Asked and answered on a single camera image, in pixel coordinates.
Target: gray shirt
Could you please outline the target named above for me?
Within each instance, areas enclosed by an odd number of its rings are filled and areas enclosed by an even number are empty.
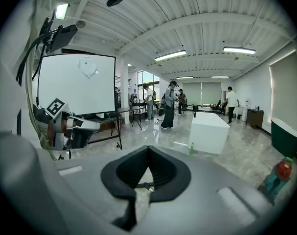
[[[166,90],[166,95],[165,95],[166,105],[171,107],[175,100],[176,100],[176,98],[174,96],[174,90],[171,87],[168,87],[168,89]]]

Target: roller shade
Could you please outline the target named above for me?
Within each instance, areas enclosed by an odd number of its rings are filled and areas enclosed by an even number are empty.
[[[270,66],[273,88],[272,117],[297,129],[297,54]]]
[[[216,104],[221,100],[221,83],[202,83],[202,104]]]
[[[183,83],[183,93],[187,98],[187,103],[189,105],[198,105],[201,103],[201,83]]]

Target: whiteboard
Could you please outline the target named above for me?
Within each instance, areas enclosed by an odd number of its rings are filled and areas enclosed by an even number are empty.
[[[39,105],[47,108],[58,98],[77,115],[114,111],[114,69],[114,57],[88,54],[44,57]]]

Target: smoke detector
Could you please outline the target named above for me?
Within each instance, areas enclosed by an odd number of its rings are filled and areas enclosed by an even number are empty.
[[[79,21],[76,22],[75,25],[76,25],[77,28],[84,28],[86,23],[83,20],[79,20]]]

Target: green bottle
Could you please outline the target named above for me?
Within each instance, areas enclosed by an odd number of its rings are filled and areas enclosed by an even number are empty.
[[[192,143],[192,145],[191,145],[191,149],[190,149],[190,151],[189,151],[189,154],[190,154],[190,155],[193,154],[193,149],[194,149],[194,143]]]

